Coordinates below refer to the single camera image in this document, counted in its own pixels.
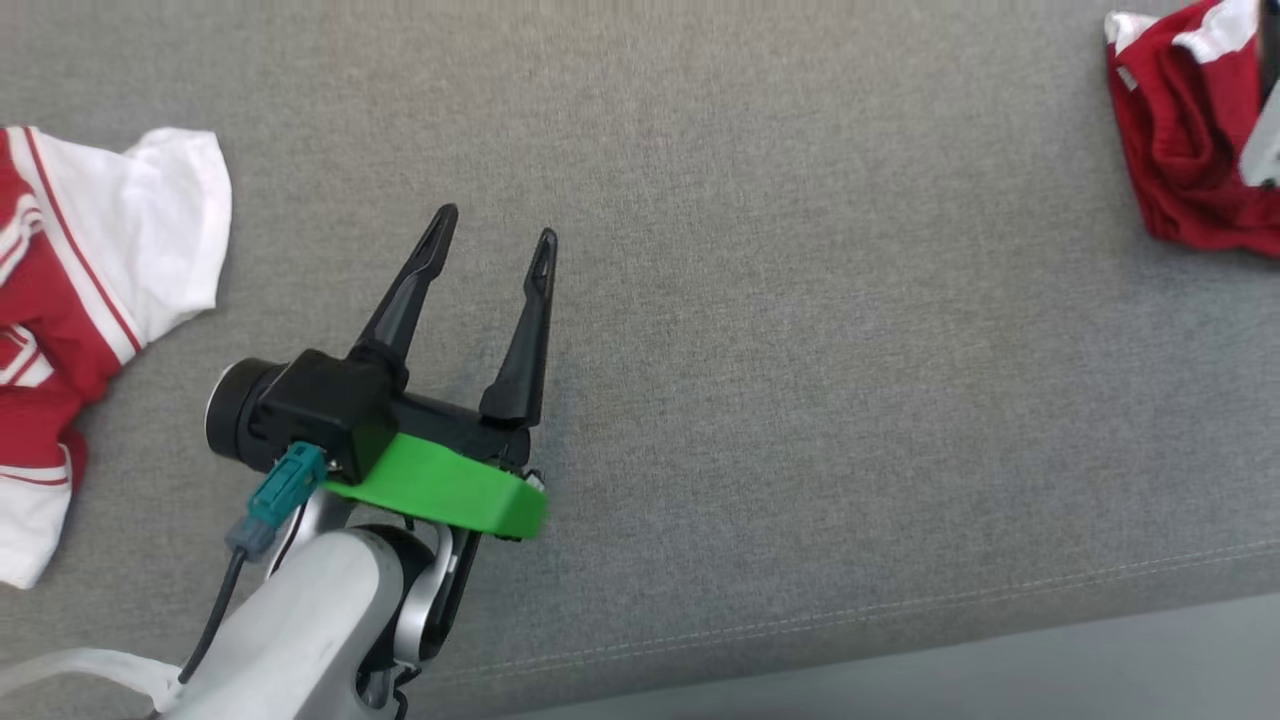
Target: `red stripe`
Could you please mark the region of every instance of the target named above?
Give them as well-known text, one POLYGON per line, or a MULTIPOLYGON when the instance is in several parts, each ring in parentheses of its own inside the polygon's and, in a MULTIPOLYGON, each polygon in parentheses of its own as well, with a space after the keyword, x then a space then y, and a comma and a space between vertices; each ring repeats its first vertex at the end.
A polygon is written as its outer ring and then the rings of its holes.
POLYGON ((65 486, 67 483, 72 482, 70 478, 63 478, 60 480, 32 480, 31 478, 15 478, 13 475, 0 475, 0 480, 17 480, 19 483, 27 483, 29 486, 45 486, 45 487, 65 486))
POLYGON ((72 237, 72 228, 67 224, 67 218, 63 217, 63 209, 59 208, 58 199, 54 197, 54 186, 49 184, 49 176, 45 174, 45 164, 40 160, 40 150, 36 147, 36 137, 31 133, 31 128, 24 127, 22 129, 27 133, 27 145, 31 146, 31 156, 36 159, 36 170, 40 173, 40 182, 45 184, 45 192, 49 195, 49 204, 54 208, 54 217, 58 218, 58 224, 63 227, 63 234, 67 236, 67 242, 72 246, 72 250, 76 252, 76 258, 79 259, 81 265, 84 266, 84 272, 88 274, 88 278, 93 281, 93 287, 97 288, 97 293, 102 297, 102 302, 106 304, 106 309, 111 311, 111 316, 115 318, 115 322, 120 324, 120 329, 124 331, 125 337, 129 338, 129 343, 133 345, 133 351, 142 352, 142 345, 138 343, 138 338, 133 337, 133 333, 129 332, 129 325, 124 322, 124 315, 122 315, 120 311, 115 309, 115 305, 111 304, 111 299, 106 295, 106 288, 102 287, 102 282, 93 274, 93 268, 91 268, 88 261, 84 260, 84 254, 81 252, 79 245, 77 245, 76 238, 72 237))

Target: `gray couch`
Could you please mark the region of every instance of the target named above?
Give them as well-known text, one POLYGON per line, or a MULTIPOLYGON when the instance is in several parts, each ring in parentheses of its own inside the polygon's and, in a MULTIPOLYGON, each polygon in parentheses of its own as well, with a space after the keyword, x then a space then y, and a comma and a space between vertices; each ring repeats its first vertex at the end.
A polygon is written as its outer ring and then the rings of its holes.
MULTIPOLYGON (((481 546, 411 717, 1280 589, 1277 266, 1144 234, 1110 3, 79 5, 4 10, 4 122, 216 131, 232 246, 219 309, 82 418, 86 484, 38 587, 0 588, 0 662, 184 659, 256 482, 205 446, 219 370, 344 348, 447 201, 411 369, 453 402, 561 233, 552 506, 481 546)), ((142 710, 90 682, 0 702, 142 710)))

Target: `red garment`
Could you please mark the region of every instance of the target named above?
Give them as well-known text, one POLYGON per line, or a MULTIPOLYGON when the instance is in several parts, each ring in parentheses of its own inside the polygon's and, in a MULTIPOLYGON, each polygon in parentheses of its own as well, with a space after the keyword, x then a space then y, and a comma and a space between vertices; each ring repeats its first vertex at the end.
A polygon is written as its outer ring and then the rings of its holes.
POLYGON ((86 465, 72 420, 214 306, 229 225, 212 133, 152 131, 122 155, 0 129, 0 582, 44 571, 86 465))
POLYGON ((1254 0, 1206 0, 1165 18, 1107 15, 1107 70, 1151 234, 1197 250, 1280 256, 1280 193, 1238 161, 1261 114, 1254 0))

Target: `red cloth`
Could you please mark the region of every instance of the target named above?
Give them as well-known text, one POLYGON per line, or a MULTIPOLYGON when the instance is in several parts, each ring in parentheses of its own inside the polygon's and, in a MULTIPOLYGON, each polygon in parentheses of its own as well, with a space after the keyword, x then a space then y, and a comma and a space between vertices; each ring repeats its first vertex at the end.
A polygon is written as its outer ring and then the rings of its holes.
POLYGON ((1280 256, 1280 193, 1245 186, 1238 168, 1261 113, 1256 29, 1253 0, 1107 17, 1116 122, 1158 238, 1280 256))
POLYGON ((0 129, 0 582, 44 571, 86 466, 72 421, 212 307, 229 224, 212 133, 163 128, 115 154, 0 129))

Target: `black cable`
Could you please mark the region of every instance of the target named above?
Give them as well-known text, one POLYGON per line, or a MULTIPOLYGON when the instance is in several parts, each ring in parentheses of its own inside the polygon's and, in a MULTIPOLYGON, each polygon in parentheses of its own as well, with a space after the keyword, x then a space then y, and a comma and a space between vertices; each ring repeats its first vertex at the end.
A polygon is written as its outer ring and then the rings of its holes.
POLYGON ((232 553, 230 565, 227 566, 227 574, 223 575, 223 587, 218 591, 218 600, 214 601, 214 609, 209 612, 209 620, 205 623, 205 632, 200 634, 200 642, 196 643, 191 660, 178 674, 179 683, 187 684, 196 667, 200 667, 205 653, 209 652, 209 646, 214 644, 214 635, 218 634, 218 626, 223 624, 223 615, 227 615, 227 606, 232 602, 232 591, 236 589, 236 580, 239 578, 239 570, 244 565, 246 557, 248 557, 248 552, 242 547, 237 547, 236 552, 232 553))
POLYGON ((1262 82, 1262 102, 1267 104, 1276 81, 1280 79, 1280 3, 1261 0, 1258 4, 1258 79, 1262 82))
POLYGON ((396 720, 404 720, 408 715, 408 698, 399 691, 392 693, 392 697, 396 698, 396 703, 399 706, 396 708, 396 720))
POLYGON ((404 670, 403 673, 399 674, 399 678, 396 678, 394 687, 398 688, 398 687, 403 685, 404 683, 412 680, 413 678, 417 678, 421 674, 422 674, 422 669, 421 667, 415 667, 412 670, 404 670))

